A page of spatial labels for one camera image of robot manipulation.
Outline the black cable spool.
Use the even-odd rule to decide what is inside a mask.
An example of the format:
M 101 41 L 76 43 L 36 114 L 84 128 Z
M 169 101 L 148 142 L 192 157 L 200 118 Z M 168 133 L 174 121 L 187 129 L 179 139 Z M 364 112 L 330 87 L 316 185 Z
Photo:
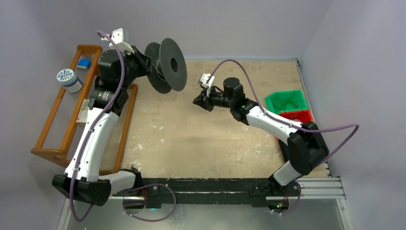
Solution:
M 167 94 L 171 90 L 180 92 L 185 88 L 188 76 L 186 62 L 173 39 L 165 38 L 160 44 L 149 43 L 145 55 L 152 59 L 147 78 L 157 92 Z

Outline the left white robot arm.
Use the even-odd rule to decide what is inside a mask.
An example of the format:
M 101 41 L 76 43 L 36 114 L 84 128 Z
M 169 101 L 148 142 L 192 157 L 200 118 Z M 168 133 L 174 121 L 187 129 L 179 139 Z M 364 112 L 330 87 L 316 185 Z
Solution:
M 100 73 L 90 95 L 85 129 L 74 157 L 63 174 L 56 174 L 52 186 L 71 201 L 103 206 L 108 198 L 122 190 L 131 196 L 142 192 L 136 169 L 124 169 L 100 175 L 102 155 L 113 127 L 129 95 L 128 89 L 138 77 L 151 72 L 151 57 L 134 45 L 121 54 L 112 48 L 99 60 Z

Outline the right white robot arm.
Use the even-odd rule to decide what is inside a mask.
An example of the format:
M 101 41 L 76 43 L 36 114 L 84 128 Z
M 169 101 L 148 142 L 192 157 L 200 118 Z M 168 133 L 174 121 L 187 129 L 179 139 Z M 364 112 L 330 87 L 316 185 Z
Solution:
M 202 91 L 193 104 L 206 111 L 212 111 L 216 106 L 228 108 L 236 121 L 259 128 L 287 145 L 288 161 L 268 178 L 273 194 L 282 194 L 290 182 L 308 175 L 328 156 L 328 147 L 314 122 L 301 123 L 266 110 L 246 97 L 237 78 L 225 79 L 222 90 L 213 82 L 214 77 L 210 74 L 204 73 L 200 77 Z

